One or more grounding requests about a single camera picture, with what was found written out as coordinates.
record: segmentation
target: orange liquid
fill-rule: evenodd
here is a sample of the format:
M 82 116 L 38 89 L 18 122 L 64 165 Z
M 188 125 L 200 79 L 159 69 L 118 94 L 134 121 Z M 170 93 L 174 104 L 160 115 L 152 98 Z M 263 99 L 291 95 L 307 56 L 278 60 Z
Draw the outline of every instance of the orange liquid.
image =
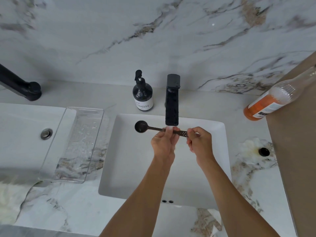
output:
M 259 100 L 257 103 L 252 105 L 250 108 L 248 108 L 248 106 L 246 106 L 246 108 L 244 109 L 244 115 L 245 115 L 245 117 L 247 117 L 251 121 L 258 121 L 261 118 L 253 117 L 253 115 L 258 113 L 259 111 L 263 110 L 268 105 L 270 105 L 274 102 L 279 104 L 279 101 L 277 99 L 275 99 L 275 97 L 268 94 L 265 97 L 263 97 L 261 100 Z

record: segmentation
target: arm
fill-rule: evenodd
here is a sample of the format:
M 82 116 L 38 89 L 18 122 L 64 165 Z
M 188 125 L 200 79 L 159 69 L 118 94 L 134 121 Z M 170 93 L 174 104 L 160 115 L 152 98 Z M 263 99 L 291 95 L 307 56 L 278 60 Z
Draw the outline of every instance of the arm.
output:
M 214 194 L 229 237 L 280 237 L 263 217 L 243 198 L 216 162 L 212 136 L 201 127 L 188 129 L 187 144 L 196 154 Z
M 109 221 L 100 237 L 151 237 L 156 224 L 162 192 L 174 161 L 179 136 L 172 128 L 151 140 L 154 158 L 143 180 Z

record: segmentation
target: forearm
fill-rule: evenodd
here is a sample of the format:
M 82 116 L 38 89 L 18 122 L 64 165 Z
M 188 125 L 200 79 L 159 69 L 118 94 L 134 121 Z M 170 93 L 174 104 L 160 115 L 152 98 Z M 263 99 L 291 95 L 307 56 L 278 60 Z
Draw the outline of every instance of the forearm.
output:
M 209 181 L 229 237 L 279 237 L 237 191 L 215 160 L 208 160 L 202 170 Z
M 100 237 L 151 237 L 170 166 L 153 159 L 143 180 L 112 217 Z

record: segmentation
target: hand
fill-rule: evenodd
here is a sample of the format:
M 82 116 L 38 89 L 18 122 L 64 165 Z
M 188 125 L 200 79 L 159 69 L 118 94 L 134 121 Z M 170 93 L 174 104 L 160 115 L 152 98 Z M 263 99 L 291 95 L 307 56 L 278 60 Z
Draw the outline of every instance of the hand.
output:
M 212 135 L 201 127 L 194 127 L 188 129 L 188 144 L 190 151 L 197 156 L 197 163 L 202 168 L 208 161 L 215 161 L 212 149 Z
M 155 157 L 171 166 L 175 157 L 175 146 L 179 140 L 179 135 L 173 134 L 172 131 L 179 131 L 180 129 L 176 126 L 169 126 L 165 129 L 165 132 L 160 131 L 152 138 L 151 145 L 154 149 Z

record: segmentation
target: faucet spout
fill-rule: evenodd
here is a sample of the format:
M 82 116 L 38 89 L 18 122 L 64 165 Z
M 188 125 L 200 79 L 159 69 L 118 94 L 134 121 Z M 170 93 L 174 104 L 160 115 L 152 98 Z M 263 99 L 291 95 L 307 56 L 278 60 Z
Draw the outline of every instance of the faucet spout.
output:
M 180 76 L 177 74 L 169 74 L 167 76 L 166 91 L 166 125 L 179 125 L 179 88 Z
M 0 64 L 0 85 L 8 88 L 14 93 L 24 96 L 29 101 L 37 100 L 41 97 L 41 87 L 37 82 L 26 82 L 19 78 L 9 69 Z

